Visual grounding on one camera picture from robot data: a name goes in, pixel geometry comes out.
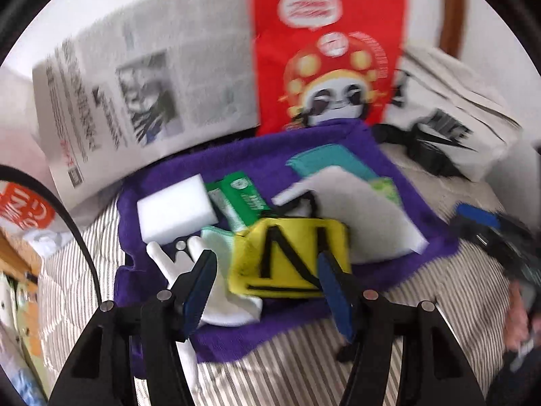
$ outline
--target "melamine sponge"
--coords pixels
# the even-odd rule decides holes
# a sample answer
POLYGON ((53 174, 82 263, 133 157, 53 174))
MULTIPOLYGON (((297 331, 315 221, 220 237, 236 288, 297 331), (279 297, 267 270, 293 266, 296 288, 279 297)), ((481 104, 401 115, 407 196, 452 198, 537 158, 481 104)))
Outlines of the melamine sponge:
POLYGON ((167 244, 218 223, 201 175, 190 177, 137 202, 145 243, 167 244))

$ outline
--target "newspaper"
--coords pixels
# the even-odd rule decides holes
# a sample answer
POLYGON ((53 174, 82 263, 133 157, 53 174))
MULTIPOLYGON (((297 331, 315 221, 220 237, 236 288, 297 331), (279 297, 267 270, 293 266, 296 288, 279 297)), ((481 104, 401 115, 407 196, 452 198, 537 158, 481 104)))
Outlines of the newspaper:
POLYGON ((248 0, 144 0, 33 69, 68 210, 162 157, 258 125, 248 0))

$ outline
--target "red paper bag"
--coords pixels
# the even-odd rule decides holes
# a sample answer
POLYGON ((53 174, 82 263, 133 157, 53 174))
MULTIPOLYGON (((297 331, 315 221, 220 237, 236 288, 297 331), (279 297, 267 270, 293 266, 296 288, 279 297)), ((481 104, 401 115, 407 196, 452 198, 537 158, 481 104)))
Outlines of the red paper bag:
POLYGON ((406 0, 253 0, 259 134, 335 118, 379 123, 406 0))

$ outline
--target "striped mattress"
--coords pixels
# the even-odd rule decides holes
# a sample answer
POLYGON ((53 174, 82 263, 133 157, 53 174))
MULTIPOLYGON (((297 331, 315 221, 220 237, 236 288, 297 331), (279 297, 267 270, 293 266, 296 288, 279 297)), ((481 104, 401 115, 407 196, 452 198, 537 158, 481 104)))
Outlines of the striped mattress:
MULTIPOLYGON (((457 202, 501 210, 487 183, 434 177, 408 159, 401 146, 384 144, 381 149, 442 219, 449 220, 457 202)), ((115 272, 123 264, 118 220, 113 201, 83 234, 96 262, 104 300, 113 298, 115 272)), ((462 242, 458 254, 425 265, 387 292, 386 297, 408 305, 436 300, 486 394, 502 363, 507 285, 501 268, 492 258, 476 246, 462 242)), ((45 261, 40 274, 39 305, 44 363, 52 386, 97 309, 90 272, 75 242, 45 261)), ((332 319, 323 319, 275 336, 241 360, 199 364, 195 404, 337 405, 351 371, 351 364, 338 363, 334 358, 344 343, 332 319)), ((400 362, 401 342, 397 339, 386 406, 396 403, 400 362)), ((136 380, 135 384, 139 404, 150 404, 146 382, 136 380)))

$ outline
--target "purple towel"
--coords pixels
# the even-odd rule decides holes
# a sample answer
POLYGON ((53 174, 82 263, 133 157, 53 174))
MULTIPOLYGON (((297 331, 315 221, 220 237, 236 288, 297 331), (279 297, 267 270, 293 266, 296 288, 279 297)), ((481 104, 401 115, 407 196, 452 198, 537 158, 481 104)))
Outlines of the purple towel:
MULTIPOLYGON (((447 225, 379 150, 367 126, 358 120, 334 120, 314 128, 244 139, 181 155, 128 177, 118 199, 118 236, 122 249, 133 262, 120 267, 116 273, 115 301, 121 306, 143 302, 167 285, 158 267, 147 256, 145 243, 141 240, 137 200, 198 173, 205 182, 213 182, 242 170, 270 203, 274 195, 300 180, 286 162, 298 153, 328 143, 345 146, 376 174, 391 177, 405 211, 429 242, 421 255, 412 253, 388 262, 354 266, 353 273, 361 286, 380 291, 389 289, 403 282, 423 264, 457 251, 458 240, 450 235, 447 225)), ((205 325, 190 339, 199 362, 229 362, 242 358, 282 331, 329 315, 323 299, 267 299, 258 324, 238 328, 205 325)), ((132 368, 136 377, 144 378, 139 344, 133 347, 132 368)))

